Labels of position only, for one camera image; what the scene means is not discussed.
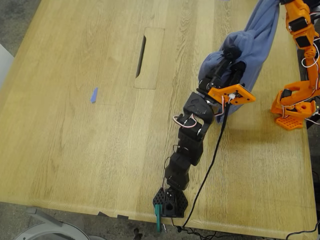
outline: teal clamp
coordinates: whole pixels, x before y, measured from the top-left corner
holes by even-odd
[[[154,206],[154,212],[156,216],[156,231],[161,232],[161,215],[162,215],[162,204],[156,204]]]

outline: small blue object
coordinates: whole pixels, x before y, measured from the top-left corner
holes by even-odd
[[[92,96],[91,96],[91,98],[90,98],[90,101],[91,101],[92,104],[94,104],[94,103],[96,102],[97,94],[98,94],[98,88],[96,87],[96,88],[93,90]]]

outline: white wire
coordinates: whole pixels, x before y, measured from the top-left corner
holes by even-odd
[[[214,115],[215,117],[220,116],[225,113],[225,97],[221,96],[221,98],[222,98],[222,101],[221,101],[222,102],[222,104],[221,104],[222,105],[222,112],[215,114]]]
[[[306,118],[305,120],[310,121],[310,122],[312,122],[312,123],[314,123],[314,124],[320,125],[320,123],[317,123],[317,122],[315,122],[315,121],[312,121],[312,120],[310,120],[310,119],[308,119],[308,118]]]
[[[315,15],[315,14],[320,14],[320,11],[313,11],[313,12],[310,13],[310,16],[311,15]]]
[[[302,64],[302,66],[304,66],[305,68],[310,68],[310,67],[312,67],[313,65],[317,64],[317,62],[318,62],[318,60],[319,60],[320,54],[319,54],[318,47],[317,47],[317,45],[315,45],[315,43],[313,43],[313,45],[315,46],[316,52],[318,53],[318,57],[316,58],[316,60],[313,59],[314,63],[311,64],[311,65],[309,65],[309,66],[304,65],[304,60],[306,59],[306,58],[304,57],[304,58],[301,60],[301,64]]]
[[[183,124],[181,124],[180,122],[178,122],[176,119],[178,118],[179,116],[173,116],[173,121],[178,124],[179,126],[183,127],[183,128],[186,128],[186,129],[191,129],[193,127],[195,127],[197,125],[197,120],[195,119],[195,116],[194,114],[191,114],[190,118],[189,119],[192,119],[194,121],[194,124],[191,125],[191,126],[185,126]]]

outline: wood grain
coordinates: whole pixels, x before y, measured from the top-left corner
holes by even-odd
[[[0,201],[155,222],[152,199],[178,140],[172,116],[196,89],[204,58],[245,27],[255,3],[43,0],[0,90]],[[145,28],[164,29],[156,89],[134,88]],[[313,229],[307,131],[286,131],[270,113],[277,92],[298,80],[281,7],[256,102],[230,116],[188,226],[272,238]],[[212,124],[190,168],[190,203],[219,132]]]

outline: blue cloth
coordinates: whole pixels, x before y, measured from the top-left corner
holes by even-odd
[[[201,81],[206,73],[221,61],[223,50],[236,46],[241,51],[241,56],[236,63],[243,61],[246,69],[240,83],[245,83],[245,88],[251,92],[259,76],[260,70],[268,54],[277,29],[279,18],[279,0],[259,0],[251,17],[243,31],[230,33],[219,51],[209,54],[202,63],[198,79]],[[226,81],[228,74],[222,76],[222,81]],[[240,108],[240,105],[232,105],[229,114]],[[218,122],[223,120],[223,116],[216,118]]]

